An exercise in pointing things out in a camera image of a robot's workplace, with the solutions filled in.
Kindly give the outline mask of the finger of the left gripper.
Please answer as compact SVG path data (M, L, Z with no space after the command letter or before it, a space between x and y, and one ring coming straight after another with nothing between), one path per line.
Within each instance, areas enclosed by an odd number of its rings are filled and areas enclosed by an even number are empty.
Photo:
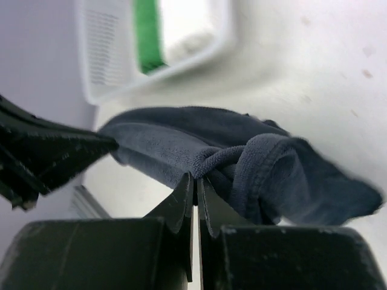
M36 117L1 97L1 195L13 208L31 210L117 148L110 137Z

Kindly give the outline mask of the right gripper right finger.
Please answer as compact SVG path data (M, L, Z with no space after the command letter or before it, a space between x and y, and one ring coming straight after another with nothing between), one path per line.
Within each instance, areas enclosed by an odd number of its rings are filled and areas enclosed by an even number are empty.
M253 225L197 181L203 289L385 289L363 237L347 227Z

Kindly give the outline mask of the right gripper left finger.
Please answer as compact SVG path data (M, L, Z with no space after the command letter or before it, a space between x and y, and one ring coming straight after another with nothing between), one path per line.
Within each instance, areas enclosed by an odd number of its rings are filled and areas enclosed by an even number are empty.
M192 281L194 178L143 218L39 221L15 237L2 289L186 289Z

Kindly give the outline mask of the dark blue towel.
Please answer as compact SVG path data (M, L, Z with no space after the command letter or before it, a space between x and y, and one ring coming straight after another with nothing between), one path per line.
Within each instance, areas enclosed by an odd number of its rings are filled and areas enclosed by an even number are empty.
M206 177L255 224L286 218L301 225L342 225L368 216L382 194L351 178L274 121L220 108L126 111L99 130L116 140L113 158L174 188L184 173Z

